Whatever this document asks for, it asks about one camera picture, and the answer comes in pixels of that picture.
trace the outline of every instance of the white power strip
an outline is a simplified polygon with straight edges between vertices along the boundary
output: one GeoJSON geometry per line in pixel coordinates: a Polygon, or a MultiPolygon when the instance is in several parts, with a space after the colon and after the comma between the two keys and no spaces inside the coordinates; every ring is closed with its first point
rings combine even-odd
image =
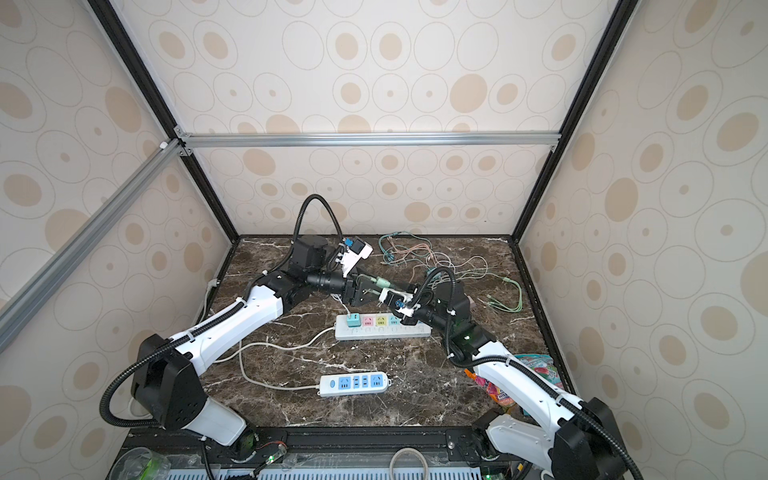
{"type": "Polygon", "coordinates": [[[362,395],[381,393],[392,380],[384,372],[356,372],[320,377],[320,396],[362,395]]]}
{"type": "Polygon", "coordinates": [[[335,334],[337,340],[407,339],[430,336],[432,327],[421,322],[402,325],[392,313],[352,313],[336,316],[335,334]]]}

